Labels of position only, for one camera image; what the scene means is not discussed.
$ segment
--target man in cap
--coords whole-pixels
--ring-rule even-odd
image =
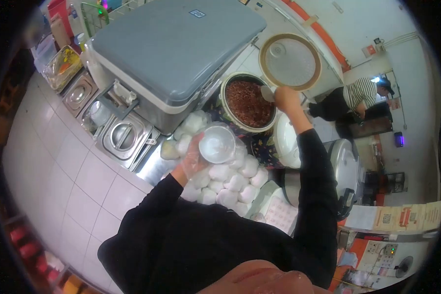
[[[376,103],[376,94],[382,97],[394,95],[390,81],[379,78],[377,83],[368,78],[360,78],[350,85],[336,88],[319,103],[309,103],[308,113],[326,121],[335,121],[350,110],[365,118],[366,109]]]

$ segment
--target white rice cooker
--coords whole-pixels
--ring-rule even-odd
[[[359,179],[359,156],[353,152],[353,144],[347,139],[324,143],[337,181],[338,221],[345,219],[355,202]],[[300,172],[286,169],[282,190],[288,202],[299,206]]]
[[[105,74],[131,93],[116,107],[108,94],[111,82],[98,100],[119,119],[135,111],[168,135],[212,94],[234,58],[265,27],[260,15],[234,0],[144,4],[92,39]]]

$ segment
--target black cap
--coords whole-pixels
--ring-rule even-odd
[[[380,78],[377,82],[378,86],[383,86],[387,91],[389,91],[390,94],[394,95],[395,92],[392,90],[390,86],[390,81],[387,78]]]

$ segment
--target red bean filling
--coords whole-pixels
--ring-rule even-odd
[[[264,127],[271,119],[274,104],[261,97],[260,88],[258,84],[244,81],[234,81],[227,86],[227,105],[247,126]]]

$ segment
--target grey cooler box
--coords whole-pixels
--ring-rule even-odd
[[[92,40],[107,73],[137,95],[113,113],[121,118],[134,108],[161,133],[172,133],[265,27],[237,0],[156,0],[117,19]]]

